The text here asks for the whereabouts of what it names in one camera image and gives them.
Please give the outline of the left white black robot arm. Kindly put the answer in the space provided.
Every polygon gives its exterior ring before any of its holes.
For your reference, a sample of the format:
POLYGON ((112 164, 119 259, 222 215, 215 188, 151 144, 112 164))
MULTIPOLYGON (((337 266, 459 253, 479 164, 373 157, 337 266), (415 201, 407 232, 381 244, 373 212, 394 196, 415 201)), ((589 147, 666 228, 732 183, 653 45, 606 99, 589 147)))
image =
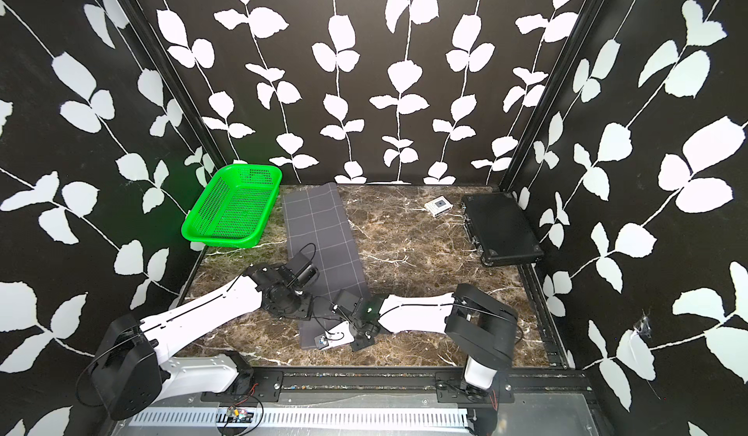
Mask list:
POLYGON ((319 277, 312 259, 298 253, 285 264, 251 265, 226 285, 163 313, 126 314, 106 330, 86 370, 111 420, 126 420, 175 396, 212 393, 239 398, 255 384, 249 362, 236 350, 212 357, 180 358, 198 338, 231 320, 264 309, 282 318, 308 320, 309 283, 319 277))

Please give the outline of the grey grid pillowcase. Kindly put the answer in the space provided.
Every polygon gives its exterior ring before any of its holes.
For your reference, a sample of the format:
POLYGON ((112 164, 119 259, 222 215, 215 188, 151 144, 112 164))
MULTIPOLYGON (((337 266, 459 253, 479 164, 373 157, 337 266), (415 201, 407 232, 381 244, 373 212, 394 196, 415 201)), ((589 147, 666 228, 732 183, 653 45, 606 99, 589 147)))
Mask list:
POLYGON ((362 299, 371 297, 358 245, 339 194, 328 183, 291 192, 282 198, 288 256, 302 251, 314 256, 317 280, 306 287, 314 297, 315 317, 299 324, 301 348, 314 348, 315 338, 338 323, 330 309, 338 293, 348 291, 362 299))

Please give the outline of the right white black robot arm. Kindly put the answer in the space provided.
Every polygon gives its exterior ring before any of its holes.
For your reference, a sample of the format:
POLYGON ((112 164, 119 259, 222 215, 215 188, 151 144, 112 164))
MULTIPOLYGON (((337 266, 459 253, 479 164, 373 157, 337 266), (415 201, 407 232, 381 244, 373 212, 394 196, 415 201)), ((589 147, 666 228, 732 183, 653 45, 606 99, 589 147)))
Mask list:
POLYGON ((467 354, 463 381, 469 387, 487 391, 500 371, 512 367, 518 313, 471 284, 421 298, 378 295, 364 301, 342 292, 331 311, 342 322, 317 336, 320 350, 348 344, 358 351, 380 334, 423 332, 444 335, 467 354))

